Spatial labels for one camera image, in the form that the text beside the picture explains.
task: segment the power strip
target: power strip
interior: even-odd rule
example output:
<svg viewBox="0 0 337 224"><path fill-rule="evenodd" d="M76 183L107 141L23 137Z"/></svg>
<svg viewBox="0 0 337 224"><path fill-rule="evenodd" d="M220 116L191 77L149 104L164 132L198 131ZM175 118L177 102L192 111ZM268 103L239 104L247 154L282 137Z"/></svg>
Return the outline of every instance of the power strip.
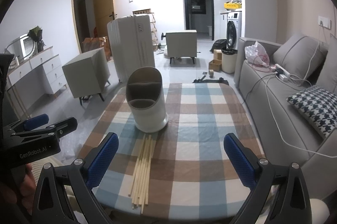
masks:
<svg viewBox="0 0 337 224"><path fill-rule="evenodd" d="M286 78L290 78L290 73L287 70L285 70L282 66L280 66L279 64L275 64L275 67L282 69L284 72L284 76L286 76Z"/></svg>

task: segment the chopstick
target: chopstick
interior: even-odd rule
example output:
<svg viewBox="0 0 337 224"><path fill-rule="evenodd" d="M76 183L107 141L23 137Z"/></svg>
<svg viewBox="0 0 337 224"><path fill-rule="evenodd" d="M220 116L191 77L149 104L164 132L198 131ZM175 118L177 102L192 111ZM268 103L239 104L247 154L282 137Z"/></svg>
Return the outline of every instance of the chopstick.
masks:
<svg viewBox="0 0 337 224"><path fill-rule="evenodd" d="M144 206L149 204L150 169L154 145L155 143L151 136L146 138L144 135L132 175L129 195L133 206L141 206L141 213L143 213Z"/></svg>

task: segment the sofa cushion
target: sofa cushion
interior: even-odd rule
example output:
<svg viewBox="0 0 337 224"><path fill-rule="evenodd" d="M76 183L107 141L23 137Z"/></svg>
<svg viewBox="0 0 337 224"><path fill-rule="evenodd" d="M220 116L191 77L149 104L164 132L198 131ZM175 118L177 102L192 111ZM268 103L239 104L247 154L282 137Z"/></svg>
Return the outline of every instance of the sofa cushion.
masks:
<svg viewBox="0 0 337 224"><path fill-rule="evenodd" d="M316 51L318 45L316 39L302 33L296 33L273 54L274 62L289 73L295 74L301 79L307 79L325 59L327 50L326 47L322 46L322 43L320 44Z"/></svg>
<svg viewBox="0 0 337 224"><path fill-rule="evenodd" d="M337 96L319 86L295 93L287 101L326 138L337 125Z"/></svg>
<svg viewBox="0 0 337 224"><path fill-rule="evenodd" d="M329 51L326 56L322 71L317 80L317 85L337 95L337 39L330 35Z"/></svg>
<svg viewBox="0 0 337 224"><path fill-rule="evenodd" d="M269 76L262 79L266 75L271 77L267 86L268 96L285 141L312 151L316 151L323 141L307 120L286 100L296 92L296 89L304 88L291 83L287 83L289 86L285 85L276 79L273 73L256 71L245 60L239 89L243 98L252 90L247 96L246 103L257 127L263 150L273 164L289 165L292 162L302 164L312 154L292 148L282 141L266 97L266 82Z"/></svg>

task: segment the round mirror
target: round mirror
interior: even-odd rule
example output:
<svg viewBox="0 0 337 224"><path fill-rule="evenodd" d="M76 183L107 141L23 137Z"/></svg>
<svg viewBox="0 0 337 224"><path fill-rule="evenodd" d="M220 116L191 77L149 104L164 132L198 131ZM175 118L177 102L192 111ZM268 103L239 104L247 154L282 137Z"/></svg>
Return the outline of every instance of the round mirror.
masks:
<svg viewBox="0 0 337 224"><path fill-rule="evenodd" d="M13 40L5 48L4 53L14 54L13 61L9 67L12 69L18 66L18 63L21 64L37 53L36 43L28 36L28 34L24 34Z"/></svg>

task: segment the washing machine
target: washing machine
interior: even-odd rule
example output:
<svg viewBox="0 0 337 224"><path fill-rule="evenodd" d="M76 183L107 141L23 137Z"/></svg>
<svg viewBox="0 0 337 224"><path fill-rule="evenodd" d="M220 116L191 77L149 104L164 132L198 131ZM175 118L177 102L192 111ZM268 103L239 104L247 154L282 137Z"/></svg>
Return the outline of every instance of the washing machine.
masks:
<svg viewBox="0 0 337 224"><path fill-rule="evenodd" d="M238 49L238 40L241 37L242 12L230 12L227 15L227 48Z"/></svg>

